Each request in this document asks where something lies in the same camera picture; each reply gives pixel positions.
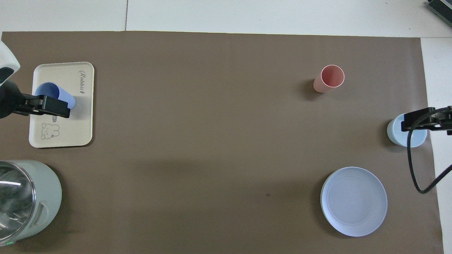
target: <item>plate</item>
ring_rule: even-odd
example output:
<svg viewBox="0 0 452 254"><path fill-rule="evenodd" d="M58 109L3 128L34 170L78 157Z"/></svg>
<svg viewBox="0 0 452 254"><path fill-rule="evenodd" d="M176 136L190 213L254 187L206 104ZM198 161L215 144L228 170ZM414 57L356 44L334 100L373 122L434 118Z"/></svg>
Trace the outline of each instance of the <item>plate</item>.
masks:
<svg viewBox="0 0 452 254"><path fill-rule="evenodd" d="M323 184L320 203L328 222L349 236L365 236L375 231L388 208L383 184L374 174L358 167L332 173Z"/></svg>

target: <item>beige tray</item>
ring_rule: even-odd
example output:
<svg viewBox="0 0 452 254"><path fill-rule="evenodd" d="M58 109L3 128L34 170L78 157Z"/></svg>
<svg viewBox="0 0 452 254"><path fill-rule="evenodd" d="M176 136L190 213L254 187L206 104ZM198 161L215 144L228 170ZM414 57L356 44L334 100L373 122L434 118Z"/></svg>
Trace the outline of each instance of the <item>beige tray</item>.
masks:
<svg viewBox="0 0 452 254"><path fill-rule="evenodd" d="M75 97L69 118L31 115L28 140L36 148L84 146L93 137L94 68L88 62L42 64L34 70L33 90L53 82Z"/></svg>

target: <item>glass kettle lid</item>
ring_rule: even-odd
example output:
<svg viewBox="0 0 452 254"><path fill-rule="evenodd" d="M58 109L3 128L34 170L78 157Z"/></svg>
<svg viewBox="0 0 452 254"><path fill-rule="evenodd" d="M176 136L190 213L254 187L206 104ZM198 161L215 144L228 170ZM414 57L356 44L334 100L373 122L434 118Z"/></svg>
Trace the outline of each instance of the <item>glass kettle lid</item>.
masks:
<svg viewBox="0 0 452 254"><path fill-rule="evenodd" d="M0 243L19 233L34 209L33 183L21 167L0 161Z"/></svg>

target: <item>blue cup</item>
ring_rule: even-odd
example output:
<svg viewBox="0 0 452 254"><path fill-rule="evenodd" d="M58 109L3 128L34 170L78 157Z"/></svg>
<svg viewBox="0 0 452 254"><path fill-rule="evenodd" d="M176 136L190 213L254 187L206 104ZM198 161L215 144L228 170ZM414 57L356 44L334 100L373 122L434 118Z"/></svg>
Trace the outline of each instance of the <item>blue cup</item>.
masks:
<svg viewBox="0 0 452 254"><path fill-rule="evenodd" d="M404 114L393 119L389 124L386 132L389 139L396 145L407 147L406 139L408 138L408 132L403 132L401 124L404 121ZM411 135L411 147L420 146L427 137L427 130L414 130Z"/></svg>
<svg viewBox="0 0 452 254"><path fill-rule="evenodd" d="M75 107L75 98L63 88L52 82L47 82L38 86L34 92L34 95L47 95L49 97L65 101L67 102L68 109L73 109Z"/></svg>

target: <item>white table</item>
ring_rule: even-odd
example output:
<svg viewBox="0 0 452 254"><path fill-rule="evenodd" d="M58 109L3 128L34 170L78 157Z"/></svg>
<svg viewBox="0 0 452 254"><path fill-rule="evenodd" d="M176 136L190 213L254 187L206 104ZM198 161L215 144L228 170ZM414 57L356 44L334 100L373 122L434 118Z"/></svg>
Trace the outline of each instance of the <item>white table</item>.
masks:
<svg viewBox="0 0 452 254"><path fill-rule="evenodd" d="M452 28L425 4L424 0L1 1L0 38L1 31L123 30L419 37L429 106L444 107L452 104ZM452 163L452 137L430 133L439 174ZM452 253L448 198L452 176L437 188L444 252Z"/></svg>

